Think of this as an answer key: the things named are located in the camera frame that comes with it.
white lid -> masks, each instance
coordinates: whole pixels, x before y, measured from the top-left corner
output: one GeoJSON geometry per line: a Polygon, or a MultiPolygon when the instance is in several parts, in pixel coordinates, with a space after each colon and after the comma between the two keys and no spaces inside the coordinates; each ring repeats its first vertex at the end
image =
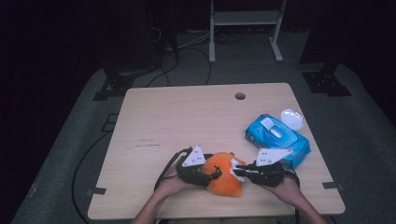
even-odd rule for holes
{"type": "Polygon", "coordinates": [[[280,119],[290,129],[299,131],[304,127],[304,118],[297,111],[286,109],[280,114],[280,119]]]}

black stand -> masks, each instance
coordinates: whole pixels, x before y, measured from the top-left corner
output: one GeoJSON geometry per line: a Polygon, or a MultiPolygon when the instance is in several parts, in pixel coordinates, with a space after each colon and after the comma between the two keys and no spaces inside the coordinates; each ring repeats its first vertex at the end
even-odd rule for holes
{"type": "Polygon", "coordinates": [[[303,76],[313,93],[327,93],[329,96],[351,96],[347,87],[340,84],[334,72],[338,62],[325,63],[318,72],[305,72],[303,76]]]}

hole in table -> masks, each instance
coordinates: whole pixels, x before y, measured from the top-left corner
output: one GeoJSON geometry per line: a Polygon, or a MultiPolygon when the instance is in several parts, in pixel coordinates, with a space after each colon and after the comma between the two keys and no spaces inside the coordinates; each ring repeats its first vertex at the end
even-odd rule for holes
{"type": "Polygon", "coordinates": [[[244,93],[242,93],[242,92],[237,92],[236,95],[235,95],[235,98],[236,98],[237,100],[245,100],[245,98],[247,98],[247,97],[246,97],[246,95],[245,95],[244,93]]]}

dark background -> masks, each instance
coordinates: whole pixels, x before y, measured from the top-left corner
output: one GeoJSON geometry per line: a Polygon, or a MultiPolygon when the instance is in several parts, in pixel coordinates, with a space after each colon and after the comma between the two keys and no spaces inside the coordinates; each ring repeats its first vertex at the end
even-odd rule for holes
{"type": "MultiPolygon", "coordinates": [[[[230,3],[235,9],[277,7],[276,1],[230,3]]],[[[217,1],[217,7],[227,4],[217,1]]],[[[386,0],[289,0],[282,29],[311,28],[301,63],[335,57],[358,74],[395,124],[394,11],[395,3],[386,0]]],[[[208,0],[0,1],[0,221],[12,220],[81,90],[105,60],[130,70],[155,66],[161,52],[150,27],[162,26],[170,38],[172,31],[208,24],[208,0]],[[166,25],[170,8],[175,26],[166,25]]]]}

wooden table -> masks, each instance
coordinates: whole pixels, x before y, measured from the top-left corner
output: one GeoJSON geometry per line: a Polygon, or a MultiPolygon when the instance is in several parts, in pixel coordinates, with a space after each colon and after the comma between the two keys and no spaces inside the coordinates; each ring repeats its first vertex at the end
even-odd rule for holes
{"type": "MultiPolygon", "coordinates": [[[[233,152],[247,163],[258,149],[245,129],[260,114],[279,119],[284,109],[302,113],[286,83],[130,89],[126,93],[97,188],[88,211],[92,219],[133,218],[151,195],[166,163],[183,148],[200,145],[204,153],[233,152]],[[242,92],[244,100],[235,95],[242,92]]],[[[321,214],[341,214],[344,203],[332,182],[308,124],[299,131],[312,152],[296,169],[301,189],[321,214]]],[[[158,218],[273,217],[294,208],[246,180],[239,198],[215,196],[206,189],[187,189],[168,198],[158,218]]]]}

